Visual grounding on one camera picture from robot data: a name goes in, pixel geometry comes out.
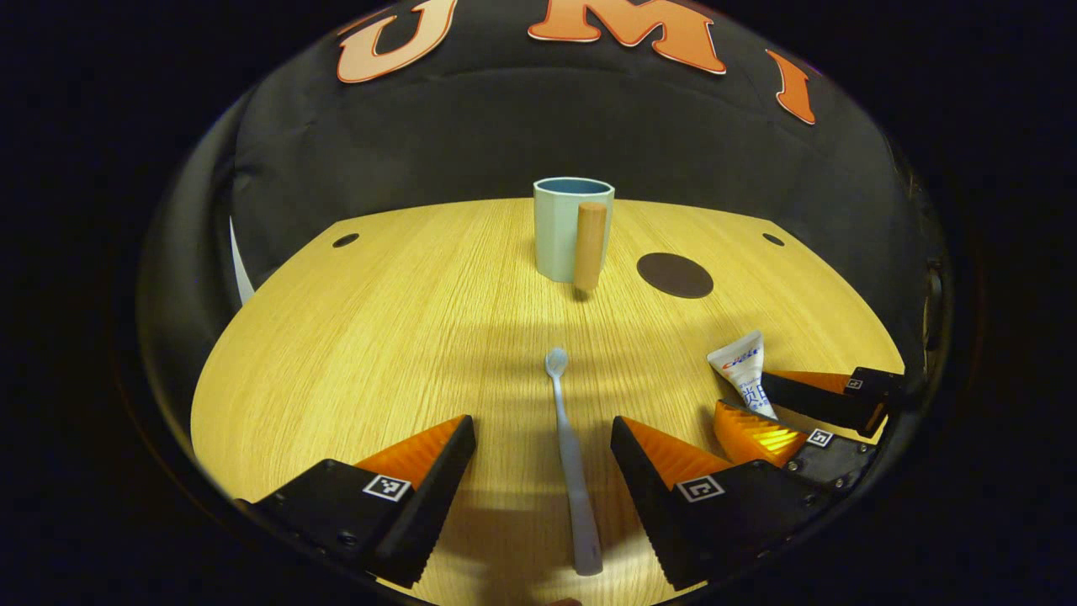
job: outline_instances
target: round wooden table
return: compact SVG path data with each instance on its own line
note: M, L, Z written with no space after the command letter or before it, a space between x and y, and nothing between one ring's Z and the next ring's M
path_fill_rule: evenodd
M755 329L767 370L905 370L861 296L770 221L618 199L599 285L582 297L535 269L532 203L407 208L340 221L311 240L247 301L202 370L191 424L205 470L232 497L255 502L318 461L358 462L471 414L477 449L406 593L445 605L654 604L677 592L610 451L614 417L721 455L714 403L740 400L705 356ZM637 271L649 252L699 263L713 292L653 287ZM565 408L603 545L595 577L572 568L543 368L556 347L570 356ZM862 439L775 410L798 429Z

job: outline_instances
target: black fabric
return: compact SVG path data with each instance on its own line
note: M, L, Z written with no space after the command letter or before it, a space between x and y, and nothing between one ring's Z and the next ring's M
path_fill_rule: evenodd
M384 13L397 19L379 53L410 39L416 3ZM528 196L537 178L586 175L624 198L774 221L856 288L907 372L922 374L919 210L886 138L837 85L717 14L724 75L659 56L660 29L629 48L593 16L598 42L531 39L544 16L545 2L468 0L440 45L379 79L337 80L335 32L266 77L242 117L232 182L249 273L268 273L341 219ZM815 126L774 100L782 80L767 48L810 75Z
M191 406L202 365L239 310L223 183L244 95L191 153L143 245L137 297L139 346L165 420L190 446Z

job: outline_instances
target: cup rim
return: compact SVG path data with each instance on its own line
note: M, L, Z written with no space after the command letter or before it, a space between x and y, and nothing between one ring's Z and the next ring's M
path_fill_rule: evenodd
M559 192L559 191L548 189L548 188L544 187L543 183L546 183L547 181L585 181L585 182L588 182L588 183L597 183L599 185L602 185L602 186L605 187L605 191L591 192L591 193L585 193L585 194L573 193L573 192ZM614 187L610 183L606 183L605 181L599 181L598 179L588 179L587 177L546 177L546 178L538 179L537 181L535 181L533 183L533 186L534 186L534 188L541 189L541 191L546 192L546 193L557 194L557 195L567 195L567 196L578 196L578 197L588 197L588 196L595 196L595 195L605 195L605 194L614 192Z

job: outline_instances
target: orange letter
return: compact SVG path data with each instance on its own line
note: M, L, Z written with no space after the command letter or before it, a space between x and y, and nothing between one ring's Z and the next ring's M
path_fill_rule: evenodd
M782 90L775 95L778 102L785 108L785 111L808 124L815 124L815 114L811 111L811 99L808 98L808 74L769 48L767 54L778 62L778 70L782 72Z
M407 44L384 55L377 54L374 48L381 30L396 20L395 15L352 33L340 43L344 51L337 64L337 77L340 82L366 82L415 62L445 40L456 6L457 0L426 0L417 4L411 9L412 13L420 13L415 36Z
M651 45L659 55L725 73L726 65L714 54L709 17L669 0L649 0L633 5L628 0L549 0L546 20L528 28L535 40L595 42L602 32L587 24L590 10L610 33L625 46L635 46L652 30L662 26L662 39Z

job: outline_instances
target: letter m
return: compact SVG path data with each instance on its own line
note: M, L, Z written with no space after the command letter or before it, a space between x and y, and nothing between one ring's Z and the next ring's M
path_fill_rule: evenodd
M535 40L595 42L602 32L587 23L588 11L625 46L635 46L661 26L662 39L651 45L656 53L711 73L726 72L711 40L714 22L670 0L639 5L629 0L549 0L546 20L528 28L528 34Z

